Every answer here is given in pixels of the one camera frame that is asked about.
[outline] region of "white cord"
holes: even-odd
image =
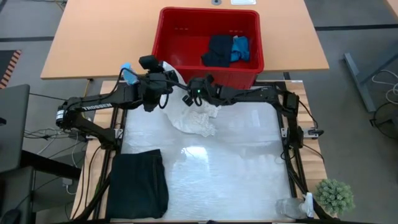
[[[375,81],[375,79],[374,79],[378,74],[380,74],[380,73],[382,73],[382,72],[387,72],[387,73],[389,73],[389,74],[395,76],[395,77],[398,79],[398,75],[395,74],[394,72],[388,71],[388,70],[380,70],[379,73],[377,73],[376,75],[374,75],[374,76],[372,77],[372,82],[378,83],[378,84],[383,84],[383,85],[392,85],[392,89],[390,89],[389,91],[386,92],[386,100],[387,100],[388,102],[392,103],[392,104],[398,105],[398,102],[392,101],[392,100],[390,100],[390,98],[388,97],[390,92],[392,92],[395,96],[398,96],[398,89],[397,89],[398,83],[395,83],[395,84],[394,84],[394,83],[388,83],[388,82],[380,82],[380,81]]]
[[[44,152],[44,151],[54,142],[54,140],[56,140],[57,136],[59,135],[58,131],[55,130],[55,129],[53,129],[53,128],[47,128],[46,130],[55,131],[55,138],[53,138],[42,150],[40,150],[40,151],[37,153],[37,155],[40,155],[40,153]]]
[[[78,140],[78,139],[79,139],[79,135],[76,134],[75,147],[73,147],[73,149],[72,149],[72,161],[73,161],[73,165],[75,165],[75,167],[77,167],[77,164],[76,164],[76,162],[75,162],[75,157],[73,156],[73,154],[75,153],[75,149],[76,149],[76,146],[77,146],[77,140]]]
[[[67,192],[68,192],[68,194],[70,194],[70,195],[75,195],[76,193],[70,193],[69,192],[69,185],[67,185]]]

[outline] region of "blue object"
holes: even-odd
[[[131,64],[128,62],[123,64],[120,69],[122,68],[128,68],[131,71],[135,72],[133,69],[131,69]],[[123,71],[123,78],[125,79],[128,85],[132,85],[138,82],[137,77],[127,70]]]
[[[239,59],[249,61],[250,60],[250,51],[249,51],[249,41],[248,38],[243,37],[234,37],[234,44],[232,45],[231,51],[231,62],[236,62]]]

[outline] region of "clear plastic container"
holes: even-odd
[[[298,198],[285,198],[276,202],[277,213],[294,219],[313,218],[313,199],[310,192],[305,201]]]

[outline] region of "wooden desk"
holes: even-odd
[[[69,0],[41,78],[116,77],[120,66],[149,55],[159,12],[167,6],[253,9],[260,14],[265,71],[329,69],[303,0],[260,0],[232,6],[225,0]]]
[[[391,10],[393,13],[396,15],[396,18],[398,18],[398,0],[386,0],[387,4],[390,6]]]
[[[103,83],[102,89],[101,89],[101,94],[103,93],[109,93],[115,82],[113,81],[107,81]],[[307,95],[305,93],[304,89],[304,84],[301,81],[286,81],[286,87],[289,91],[292,91],[296,93],[299,97],[300,100],[306,105],[308,109],[310,109],[308,105],[308,100],[307,100]],[[102,127],[109,127],[111,123],[111,117],[112,117],[112,109],[105,109],[105,110],[99,110],[96,112],[95,117],[94,117],[94,122]],[[299,111],[298,111],[298,125],[300,125],[303,128],[310,128],[313,126],[313,122],[311,117],[307,114],[305,109],[300,105]],[[320,152],[319,148],[319,143],[318,140],[304,140],[304,144],[314,148],[318,152]],[[85,159],[85,168],[82,172],[84,172],[84,183],[85,185],[82,186],[81,180],[82,180],[82,175],[80,175],[80,181],[79,185],[77,188],[76,192],[76,197],[75,197],[75,203],[73,204],[73,209],[72,209],[72,214],[75,213],[75,210],[78,206],[80,195],[81,195],[81,188],[84,187],[83,191],[83,200],[80,205],[80,208],[78,209],[78,212],[76,216],[78,216],[84,209],[84,201],[86,198],[86,188],[87,188],[87,181],[88,181],[88,166],[91,161],[91,158],[93,157],[93,154],[97,147],[99,146],[98,140],[90,141],[88,143],[87,147],[87,152],[86,152],[86,159]],[[305,172],[305,177],[307,179],[307,185],[308,189],[311,192],[315,191],[315,185],[321,181],[322,179],[326,179],[326,170],[325,166],[323,165],[322,159],[319,157],[319,155],[315,154],[311,150],[307,149],[306,147],[303,147],[300,151],[301,158],[302,158],[302,164]],[[90,185],[88,189],[88,203],[94,196],[96,184],[98,183],[98,180],[101,175],[101,169],[103,165],[103,159],[104,159],[104,150],[99,150],[97,154],[94,157],[92,166],[91,166],[91,174],[90,174]],[[105,211],[106,211],[106,200],[108,198],[108,191],[105,192],[103,198],[102,198],[102,203],[101,203],[101,211],[100,211],[100,218],[104,218],[105,216]]]

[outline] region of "black cable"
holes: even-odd
[[[90,188],[90,171],[91,171],[91,164],[94,161],[95,154],[98,152],[98,150],[101,148],[101,146],[98,146],[98,148],[95,150],[93,157],[91,158],[90,164],[88,165],[88,177],[87,177],[87,189],[86,189],[86,199],[85,199],[85,207],[87,206],[87,198],[88,198],[88,189]]]
[[[42,134],[42,133],[40,133],[40,131],[47,131],[47,130],[59,131],[59,130],[50,129],[50,128],[39,129],[39,130],[33,131],[33,132],[25,130],[24,131],[24,137],[25,138],[29,138],[29,139],[40,139],[40,138],[42,138],[42,139],[47,140],[49,138],[53,139],[54,136],[55,136],[55,139],[62,139],[62,138],[69,138],[71,134],[77,134],[77,133],[63,133],[63,134],[43,134],[43,136],[39,135],[39,134]]]
[[[68,206],[70,203],[71,203],[71,202],[68,202],[68,203],[65,204],[65,216],[67,217],[68,221],[70,221],[70,218],[69,218],[69,215],[68,215],[68,212],[67,212],[67,206]]]
[[[280,158],[281,158],[283,161],[285,161],[285,158],[282,157],[282,155],[283,155],[284,153],[285,153],[285,152],[282,151],[282,153],[280,154]]]
[[[61,177],[56,177],[56,178],[54,178],[54,179],[52,179],[52,180],[50,180],[50,181],[47,181],[46,183],[40,185],[40,187],[37,187],[36,189],[34,189],[31,193],[29,193],[28,195],[26,195],[26,197],[24,197],[24,199],[22,199],[22,200],[18,203],[18,205],[15,207],[15,209],[17,209],[28,197],[30,197],[30,196],[32,195],[33,192],[35,192],[36,190],[41,189],[41,188],[44,187],[45,185],[47,185],[47,184],[49,184],[49,183],[51,183],[51,182],[53,182],[53,181],[55,181],[55,180],[57,180],[57,179],[59,179],[59,178],[61,178]]]
[[[310,146],[308,146],[308,145],[306,145],[306,144],[303,144],[303,146],[309,148],[310,150],[312,150],[313,152],[315,152],[316,154],[318,154],[318,155],[322,158],[323,163],[325,163],[325,159],[323,158],[323,155],[322,155],[322,154],[320,154],[318,151],[316,151],[315,149],[311,148]]]
[[[164,109],[167,106],[167,102],[169,102],[169,94],[166,94],[166,100],[164,101],[164,105],[160,105],[160,100],[159,100],[159,108]]]
[[[54,157],[54,156],[60,154],[61,152],[64,152],[64,151],[66,151],[66,150],[68,150],[68,149],[71,149],[71,148],[73,148],[73,147],[79,145],[80,143],[82,143],[82,141],[80,141],[80,142],[78,142],[78,143],[76,143],[76,144],[73,144],[72,146],[70,146],[70,147],[68,147],[68,148],[66,148],[66,149],[62,149],[61,151],[55,153],[54,155],[49,156],[48,159],[51,159],[52,157]]]
[[[46,97],[46,98],[50,98],[50,99],[55,99],[55,100],[63,100],[66,101],[66,99],[62,99],[62,98],[58,98],[58,97],[53,97],[53,96],[46,96],[46,95],[41,95],[41,94],[36,94],[36,93],[29,93],[30,95],[34,95],[34,96],[41,96],[41,97]]]
[[[312,116],[312,114],[310,113],[310,110],[303,104],[303,102],[301,102],[301,100],[299,100],[298,102],[300,102],[300,104],[305,108],[305,110],[307,111],[308,115],[310,115],[310,117],[312,118],[313,122],[315,123],[315,129],[318,129],[318,121],[316,121],[316,119]]]
[[[397,137],[390,136],[390,135],[388,135],[387,133],[385,133],[384,131],[382,131],[382,130],[380,129],[379,125],[376,124],[376,115],[377,115],[377,113],[380,111],[381,108],[383,108],[383,107],[385,107],[385,106],[387,106],[387,105],[390,105],[390,104],[392,104],[392,103],[391,103],[391,102],[387,102],[387,103],[382,104],[382,105],[379,106],[379,107],[377,108],[377,110],[373,113],[373,121],[375,122],[375,123],[374,123],[374,126],[375,126],[375,127],[377,128],[377,130],[379,130],[379,132],[380,132],[381,134],[383,134],[385,137],[390,138],[390,139],[394,139],[394,140],[398,140]]]
[[[171,84],[174,84],[175,86],[177,86],[177,87],[180,87],[181,89],[183,89],[183,90],[189,90],[188,89],[188,87],[186,86],[186,85],[183,85],[183,84],[181,84],[181,83],[179,83],[179,82],[175,82],[175,81],[173,81],[173,80],[154,80],[154,79],[149,79],[149,78],[146,78],[147,79],[147,81],[158,81],[158,82],[167,82],[167,83],[171,83]]]
[[[54,0],[28,0],[28,1],[55,3]]]
[[[81,167],[81,192],[80,192],[80,199],[79,199],[79,203],[78,203],[78,205],[77,205],[77,208],[76,208],[76,210],[75,210],[75,213],[72,215],[72,217],[71,217],[71,219],[74,219],[75,218],[75,216],[76,216],[76,213],[77,213],[77,211],[79,210],[79,208],[80,208],[80,204],[81,204],[81,201],[83,200],[83,188],[84,188],[84,186],[85,186],[85,162],[83,163],[83,165],[82,165],[82,167]]]
[[[195,102],[195,104],[196,104],[197,106],[201,106],[201,105],[202,105],[202,101],[201,101],[201,98],[200,98],[200,97],[194,97],[194,98],[193,98],[193,101]]]

